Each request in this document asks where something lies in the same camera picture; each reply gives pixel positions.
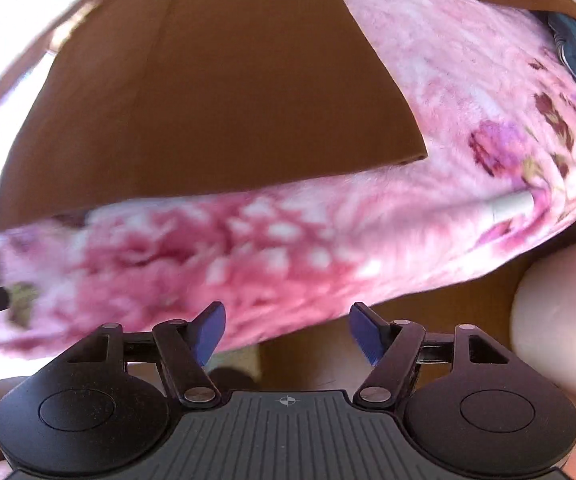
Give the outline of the brown long-sleeve shirt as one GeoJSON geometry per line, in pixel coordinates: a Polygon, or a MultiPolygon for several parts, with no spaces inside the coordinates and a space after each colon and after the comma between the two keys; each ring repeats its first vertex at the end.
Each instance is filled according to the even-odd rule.
{"type": "Polygon", "coordinates": [[[576,221],[573,0],[80,0],[0,174],[0,235],[545,238],[576,221]],[[522,190],[530,217],[488,202],[522,190]]]}

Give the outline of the white blanket label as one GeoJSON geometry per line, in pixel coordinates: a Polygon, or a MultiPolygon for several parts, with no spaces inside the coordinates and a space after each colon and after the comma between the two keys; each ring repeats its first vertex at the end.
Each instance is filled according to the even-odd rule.
{"type": "Polygon", "coordinates": [[[495,223],[510,221],[520,217],[530,217],[535,200],[530,191],[522,190],[493,198],[488,202],[495,223]]]}

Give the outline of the pink floral bed blanket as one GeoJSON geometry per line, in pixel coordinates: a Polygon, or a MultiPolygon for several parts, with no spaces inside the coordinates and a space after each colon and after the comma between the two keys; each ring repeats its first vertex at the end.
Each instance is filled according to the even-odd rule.
{"type": "Polygon", "coordinates": [[[6,359],[224,304],[256,344],[576,220],[572,0],[78,0],[0,82],[6,359]]]}

